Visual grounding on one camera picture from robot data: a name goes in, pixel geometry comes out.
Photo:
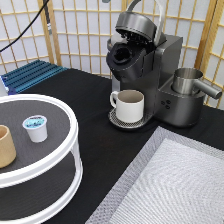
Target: coffee maker lid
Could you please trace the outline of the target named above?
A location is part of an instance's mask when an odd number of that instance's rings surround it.
[[[132,12],[139,1],[141,0],[132,1],[127,11],[119,15],[116,30],[123,37],[130,38],[135,34],[135,36],[137,35],[136,40],[143,38],[143,41],[146,39],[146,41],[152,41],[155,46],[158,46],[166,41],[166,37],[162,33],[165,18],[164,7],[160,0],[156,0],[160,10],[159,25],[157,27],[148,17]]]

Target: drip tray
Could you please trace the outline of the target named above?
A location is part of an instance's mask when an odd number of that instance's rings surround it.
[[[116,117],[116,109],[115,108],[113,108],[109,112],[108,116],[109,116],[110,122],[114,126],[116,126],[117,128],[123,129],[123,130],[127,130],[127,131],[133,131],[133,130],[143,127],[152,118],[152,114],[144,113],[144,116],[140,121],[137,121],[135,123],[125,123],[123,121],[120,121]]]

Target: black coffee maker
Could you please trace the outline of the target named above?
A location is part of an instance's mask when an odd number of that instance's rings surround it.
[[[120,14],[116,31],[122,41],[108,41],[110,51],[106,60],[120,90],[133,89],[144,94],[144,117],[137,123],[126,124],[116,118],[113,109],[109,119],[126,130],[140,128],[152,117],[178,127],[192,126],[199,120],[205,93],[217,99],[221,92],[206,84],[194,94],[182,94],[172,88],[183,38],[163,34],[165,10],[159,0],[158,27],[149,18],[132,12],[139,1],[134,0]]]

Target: mug handle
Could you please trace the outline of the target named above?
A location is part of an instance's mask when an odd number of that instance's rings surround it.
[[[117,91],[113,91],[111,94],[110,94],[110,103],[111,103],[111,105],[114,107],[114,108],[116,108],[116,104],[114,103],[114,95],[117,97],[117,95],[118,95],[118,93],[119,92],[117,92]]]

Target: metal grate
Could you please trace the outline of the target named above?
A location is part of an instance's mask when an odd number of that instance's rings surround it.
[[[118,128],[130,130],[130,131],[143,127],[151,118],[152,118],[151,114],[145,113],[143,118],[140,121],[137,121],[135,123],[125,123],[123,121],[120,121],[116,117],[115,108],[109,112],[109,120],[113,125],[115,125]]]
[[[36,60],[19,69],[2,75],[2,79],[7,87],[11,87],[15,89],[17,93],[20,93],[65,70],[67,70],[67,68]]]

